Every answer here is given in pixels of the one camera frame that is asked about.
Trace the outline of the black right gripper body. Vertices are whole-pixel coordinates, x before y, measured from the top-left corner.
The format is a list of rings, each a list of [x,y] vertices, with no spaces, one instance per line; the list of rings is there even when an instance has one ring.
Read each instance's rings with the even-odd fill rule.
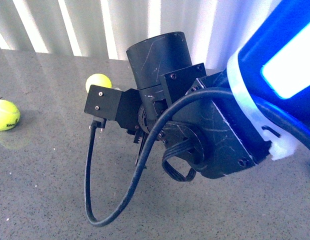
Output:
[[[166,100],[159,99],[152,102],[151,99],[141,100],[138,90],[129,89],[120,93],[115,121],[128,134],[134,135],[134,142],[140,144],[136,163],[139,162],[146,140],[160,116],[167,109]],[[175,169],[169,164],[168,159],[178,157],[189,164],[195,163],[195,134],[191,126],[176,121],[168,121],[164,129],[160,130],[156,137],[165,145],[162,167],[170,173]]]

